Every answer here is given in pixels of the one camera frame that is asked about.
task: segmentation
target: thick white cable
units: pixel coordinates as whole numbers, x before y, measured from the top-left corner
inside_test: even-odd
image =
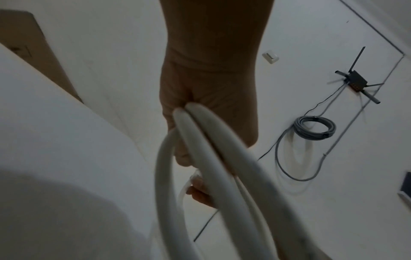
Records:
[[[272,236],[278,241],[288,259],[319,259],[314,244],[297,216],[239,137],[207,108],[189,103],[185,109],[247,188],[264,215]]]
[[[183,109],[176,109],[173,117],[191,159],[200,169],[221,211],[238,254],[242,259],[275,259],[262,241],[241,194],[232,185],[219,157],[191,116]]]
[[[177,207],[171,176],[174,146],[179,139],[171,130],[160,146],[155,166],[155,201],[158,224],[169,257],[173,260],[200,260],[187,234],[182,212]]]

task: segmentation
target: brown box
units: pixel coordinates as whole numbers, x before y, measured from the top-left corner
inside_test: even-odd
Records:
[[[0,10],[0,43],[82,102],[31,13]]]

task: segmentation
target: white surface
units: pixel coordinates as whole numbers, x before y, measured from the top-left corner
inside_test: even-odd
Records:
[[[159,3],[14,0],[0,7],[34,13],[85,103],[128,134],[153,168],[167,130],[158,101],[166,43]],[[339,87],[340,82],[327,82],[339,79],[335,70],[349,69],[362,46],[366,49],[356,69],[371,84],[379,83],[400,54],[342,3],[277,0],[257,57],[260,137],[253,152],[263,154],[297,116]],[[281,59],[268,64],[260,55],[266,50]],[[312,183],[289,183],[278,175],[273,153],[262,161],[288,191],[318,245],[334,259],[408,259],[411,254],[405,242],[411,238],[411,214],[396,195],[403,172],[411,168],[411,64],[404,61],[400,67],[377,95],[381,104],[369,105]],[[332,105],[324,116],[337,124],[337,134],[365,100],[345,90]],[[302,140],[295,139],[294,148],[286,142],[295,158],[287,153],[280,159],[295,176],[308,176],[333,140],[313,142],[308,152]],[[176,191],[193,172],[175,166]],[[185,199],[185,212],[194,237],[213,210]],[[209,259],[235,258],[218,221],[210,224],[198,245]]]
[[[409,0],[343,0],[407,55],[411,55]]]
[[[149,259],[154,178],[134,143],[0,45],[1,259]]]

